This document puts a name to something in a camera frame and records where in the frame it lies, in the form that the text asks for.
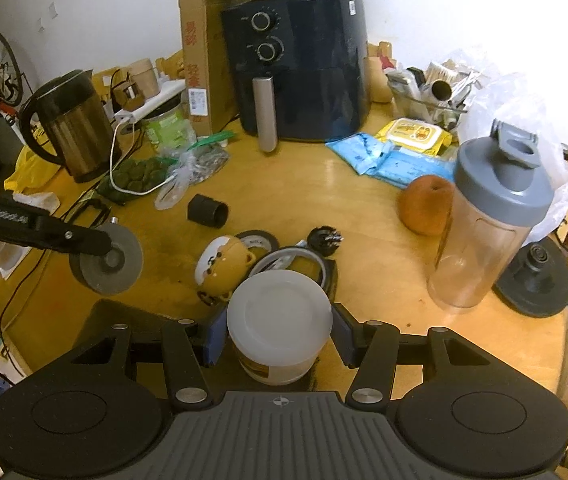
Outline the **white plastic jar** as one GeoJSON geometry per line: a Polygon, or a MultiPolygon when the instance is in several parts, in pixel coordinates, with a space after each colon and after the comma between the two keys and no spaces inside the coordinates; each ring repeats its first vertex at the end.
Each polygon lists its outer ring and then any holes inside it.
{"type": "Polygon", "coordinates": [[[246,373],[264,385],[285,386],[311,370],[331,336],[333,313],[316,281],[273,270],[238,286],[226,323],[246,373]]]}

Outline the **black cylinder grey disc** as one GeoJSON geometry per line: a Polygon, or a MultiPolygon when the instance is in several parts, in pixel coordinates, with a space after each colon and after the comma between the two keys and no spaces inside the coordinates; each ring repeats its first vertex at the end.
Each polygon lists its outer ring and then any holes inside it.
{"type": "Polygon", "coordinates": [[[142,273],[142,245],[119,223],[105,222],[96,231],[108,235],[110,247],[107,252],[105,255],[70,255],[71,271],[80,283],[99,295],[121,294],[130,289],[142,273]]]}

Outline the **black round plug connector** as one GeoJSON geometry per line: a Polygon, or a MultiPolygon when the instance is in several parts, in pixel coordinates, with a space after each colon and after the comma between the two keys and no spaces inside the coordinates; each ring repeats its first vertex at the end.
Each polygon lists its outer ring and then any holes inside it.
{"type": "Polygon", "coordinates": [[[318,226],[307,236],[308,246],[324,258],[334,255],[343,237],[332,226],[318,226]]]}

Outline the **black hexagonal socket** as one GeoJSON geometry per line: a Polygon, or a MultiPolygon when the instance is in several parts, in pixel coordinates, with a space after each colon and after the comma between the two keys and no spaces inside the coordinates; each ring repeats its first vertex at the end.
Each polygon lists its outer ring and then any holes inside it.
{"type": "Polygon", "coordinates": [[[229,206],[203,194],[196,194],[187,205],[187,219],[200,226],[221,229],[225,226],[227,218],[229,218],[229,206]]]}

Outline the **black electrical tape roll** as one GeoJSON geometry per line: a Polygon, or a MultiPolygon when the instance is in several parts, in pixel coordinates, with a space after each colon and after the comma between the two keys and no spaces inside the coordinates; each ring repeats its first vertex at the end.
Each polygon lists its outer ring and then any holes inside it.
{"type": "Polygon", "coordinates": [[[248,230],[236,234],[255,261],[281,247],[277,238],[263,230],[248,230]]]}

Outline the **white power adapter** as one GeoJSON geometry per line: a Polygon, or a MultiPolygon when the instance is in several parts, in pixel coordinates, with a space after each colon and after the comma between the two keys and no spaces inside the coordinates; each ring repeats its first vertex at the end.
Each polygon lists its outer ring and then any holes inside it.
{"type": "Polygon", "coordinates": [[[0,275],[4,280],[11,276],[30,250],[29,247],[0,242],[0,275]]]}

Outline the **brown cardboard box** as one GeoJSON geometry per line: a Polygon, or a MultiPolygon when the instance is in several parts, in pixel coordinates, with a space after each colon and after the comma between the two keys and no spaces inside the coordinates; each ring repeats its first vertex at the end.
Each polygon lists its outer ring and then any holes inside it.
{"type": "Polygon", "coordinates": [[[75,339],[73,348],[85,352],[73,362],[78,364],[107,364],[110,360],[114,341],[102,342],[115,325],[124,325],[132,331],[131,359],[137,363],[164,363],[162,349],[162,326],[167,323],[184,326],[189,344],[200,366],[213,366],[223,352],[226,339],[225,311],[218,309],[204,318],[190,314],[168,318],[140,310],[122,302],[101,299],[90,309],[82,330],[75,339]]]}

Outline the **yellow plastic bag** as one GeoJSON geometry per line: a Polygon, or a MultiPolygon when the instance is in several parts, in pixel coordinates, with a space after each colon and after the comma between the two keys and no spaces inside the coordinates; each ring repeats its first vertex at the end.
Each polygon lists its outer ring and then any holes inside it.
{"type": "Polygon", "coordinates": [[[61,167],[38,157],[24,146],[14,166],[14,172],[4,181],[4,190],[24,193],[45,186],[58,174],[61,167]]]}

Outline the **black rectangular gasket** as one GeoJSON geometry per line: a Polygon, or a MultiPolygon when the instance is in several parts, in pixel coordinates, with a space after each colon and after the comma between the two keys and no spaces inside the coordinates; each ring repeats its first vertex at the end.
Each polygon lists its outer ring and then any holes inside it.
{"type": "Polygon", "coordinates": [[[62,217],[62,220],[66,223],[73,224],[89,209],[93,209],[97,212],[96,217],[88,226],[90,229],[101,226],[110,217],[111,208],[100,198],[92,197],[88,200],[82,200],[81,203],[73,206],[69,214],[62,217]]]}

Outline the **steel electric kettle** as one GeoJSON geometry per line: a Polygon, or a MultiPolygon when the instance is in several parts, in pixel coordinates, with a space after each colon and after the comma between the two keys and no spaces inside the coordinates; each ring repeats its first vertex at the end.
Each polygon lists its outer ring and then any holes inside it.
{"type": "Polygon", "coordinates": [[[20,110],[19,128],[37,156],[63,167],[78,183],[103,174],[121,154],[90,76],[83,70],[71,70],[38,88],[20,110]],[[54,151],[34,139],[32,118],[40,122],[54,151]]]}

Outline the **orange round fruit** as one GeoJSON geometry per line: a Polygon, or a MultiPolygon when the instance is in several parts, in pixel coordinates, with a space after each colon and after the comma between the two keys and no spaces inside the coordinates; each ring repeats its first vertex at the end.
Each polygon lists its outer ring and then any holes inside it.
{"type": "Polygon", "coordinates": [[[398,198],[400,221],[415,234],[440,236],[447,224],[453,193],[453,184],[434,174],[413,180],[398,198]]]}

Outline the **black kettle base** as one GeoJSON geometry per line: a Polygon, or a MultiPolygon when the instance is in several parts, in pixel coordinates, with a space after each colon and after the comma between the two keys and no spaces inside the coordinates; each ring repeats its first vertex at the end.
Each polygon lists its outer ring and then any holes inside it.
{"type": "Polygon", "coordinates": [[[548,236],[519,249],[492,286],[514,311],[550,318],[568,306],[568,262],[548,236]]]}

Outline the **clear shaker bottle grey lid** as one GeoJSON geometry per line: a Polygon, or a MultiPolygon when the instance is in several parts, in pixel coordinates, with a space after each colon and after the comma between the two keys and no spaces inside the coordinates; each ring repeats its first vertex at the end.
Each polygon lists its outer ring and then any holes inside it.
{"type": "Polygon", "coordinates": [[[538,138],[495,120],[489,136],[461,144],[454,193],[433,272],[427,280],[438,306],[477,306],[543,220],[553,190],[538,138]]]}

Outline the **green label jar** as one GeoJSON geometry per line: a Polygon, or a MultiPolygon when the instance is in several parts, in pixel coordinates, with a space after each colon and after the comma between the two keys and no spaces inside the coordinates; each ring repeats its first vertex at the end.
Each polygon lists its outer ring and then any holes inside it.
{"type": "Polygon", "coordinates": [[[142,130],[157,152],[178,151],[189,142],[187,120],[178,105],[144,118],[142,130]]]}

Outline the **yellow wet wipes pack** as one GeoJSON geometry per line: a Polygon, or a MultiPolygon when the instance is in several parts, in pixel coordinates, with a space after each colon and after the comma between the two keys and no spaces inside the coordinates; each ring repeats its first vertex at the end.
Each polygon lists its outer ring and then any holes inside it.
{"type": "Polygon", "coordinates": [[[453,136],[439,126],[411,118],[391,120],[375,133],[381,142],[392,142],[416,153],[437,156],[451,145],[453,136]]]}

